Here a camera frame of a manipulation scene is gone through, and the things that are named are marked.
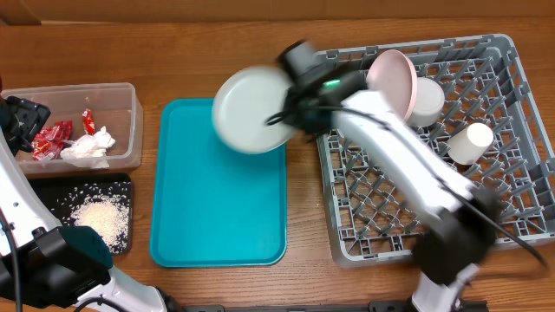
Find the red snack wrapper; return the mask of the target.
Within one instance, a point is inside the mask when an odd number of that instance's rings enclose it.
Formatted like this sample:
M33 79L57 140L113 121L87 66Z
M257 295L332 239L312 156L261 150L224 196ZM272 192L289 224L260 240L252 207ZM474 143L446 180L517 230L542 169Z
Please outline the red snack wrapper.
M44 127L32 142L35 161L52 160L59 156L73 132L73 122L57 121L52 127Z

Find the grey round plate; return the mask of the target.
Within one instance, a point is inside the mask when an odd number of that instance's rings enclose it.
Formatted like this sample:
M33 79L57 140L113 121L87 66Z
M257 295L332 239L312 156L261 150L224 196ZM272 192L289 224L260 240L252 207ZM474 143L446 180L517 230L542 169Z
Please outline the grey round plate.
M292 138L296 129L265 121L282 111L291 81L274 67L249 67L232 75L214 97L212 120L231 149L247 154L269 152Z

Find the red sauce sachet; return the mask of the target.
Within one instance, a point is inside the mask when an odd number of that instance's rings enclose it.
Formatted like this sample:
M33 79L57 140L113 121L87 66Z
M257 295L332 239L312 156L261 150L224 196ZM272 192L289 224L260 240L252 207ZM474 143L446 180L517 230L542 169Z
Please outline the red sauce sachet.
M93 116L93 112L86 108L82 113L82 124L87 135L94 135L95 134L95 120Z

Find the white napkin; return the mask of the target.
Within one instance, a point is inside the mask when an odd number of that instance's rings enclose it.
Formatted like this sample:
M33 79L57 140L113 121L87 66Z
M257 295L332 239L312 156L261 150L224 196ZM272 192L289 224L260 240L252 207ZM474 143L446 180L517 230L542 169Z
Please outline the white napkin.
M115 142L116 140L107 129L102 127L95 134L85 134L69 147L61 150L60 157L76 167L107 169L109 163L105 160L105 156Z

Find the pink round plate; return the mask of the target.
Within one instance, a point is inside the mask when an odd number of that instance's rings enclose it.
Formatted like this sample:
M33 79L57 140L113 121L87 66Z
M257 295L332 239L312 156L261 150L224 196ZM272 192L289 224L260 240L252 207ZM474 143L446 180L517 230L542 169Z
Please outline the pink round plate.
M414 64L402 52L382 52L370 66L366 81L369 89L383 93L403 121L408 120L415 106L417 75Z

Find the grey bowl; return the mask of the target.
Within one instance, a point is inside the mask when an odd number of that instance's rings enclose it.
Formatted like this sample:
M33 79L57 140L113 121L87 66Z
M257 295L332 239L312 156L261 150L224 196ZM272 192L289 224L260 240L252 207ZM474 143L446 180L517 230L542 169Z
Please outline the grey bowl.
M429 127L439 120L445 104L445 94L439 83L429 78L417 79L417 92L412 114L407 120L411 127Z

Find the white paper cup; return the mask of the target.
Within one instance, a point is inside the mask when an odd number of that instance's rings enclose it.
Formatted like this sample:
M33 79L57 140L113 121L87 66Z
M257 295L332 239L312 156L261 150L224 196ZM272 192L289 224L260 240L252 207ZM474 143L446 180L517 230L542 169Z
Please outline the white paper cup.
M451 137L447 154L456 163L472 165L493 143L493 130L483 123L473 123Z

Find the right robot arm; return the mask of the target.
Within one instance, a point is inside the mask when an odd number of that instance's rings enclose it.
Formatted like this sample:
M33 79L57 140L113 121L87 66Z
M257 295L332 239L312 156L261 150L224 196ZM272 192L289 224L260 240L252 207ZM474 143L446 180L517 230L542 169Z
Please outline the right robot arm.
M405 124L395 106L415 103L413 63L389 49L362 75L349 62L332 67L319 60L306 41L277 61L293 85L268 124L284 122L306 133L339 130L386 173L428 229L412 249L421 269L418 287L398 309L485 311L484 302L460 296L496 241L500 201L447 166Z

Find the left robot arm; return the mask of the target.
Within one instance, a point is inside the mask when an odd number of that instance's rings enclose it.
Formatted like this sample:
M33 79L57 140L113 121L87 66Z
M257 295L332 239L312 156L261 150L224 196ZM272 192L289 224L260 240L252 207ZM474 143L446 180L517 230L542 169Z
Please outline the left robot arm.
M64 227L36 196L16 154L50 116L43 104L1 100L1 296L24 306L96 311L180 311L166 292L113 264L92 228Z

